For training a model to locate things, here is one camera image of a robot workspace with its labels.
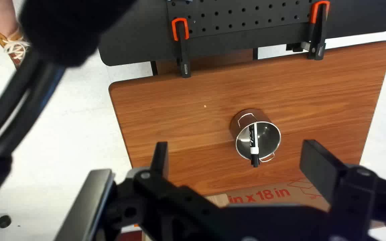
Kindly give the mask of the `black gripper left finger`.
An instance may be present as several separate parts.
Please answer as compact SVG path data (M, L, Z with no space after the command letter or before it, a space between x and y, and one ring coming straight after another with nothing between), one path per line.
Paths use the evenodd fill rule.
M168 143L159 142L152 159L150 169L161 176L168 174Z

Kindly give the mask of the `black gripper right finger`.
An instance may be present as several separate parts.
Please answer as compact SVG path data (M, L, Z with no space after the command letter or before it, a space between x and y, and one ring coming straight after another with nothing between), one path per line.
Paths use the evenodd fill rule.
M331 196L347 166L318 141L306 139L301 170L322 196Z

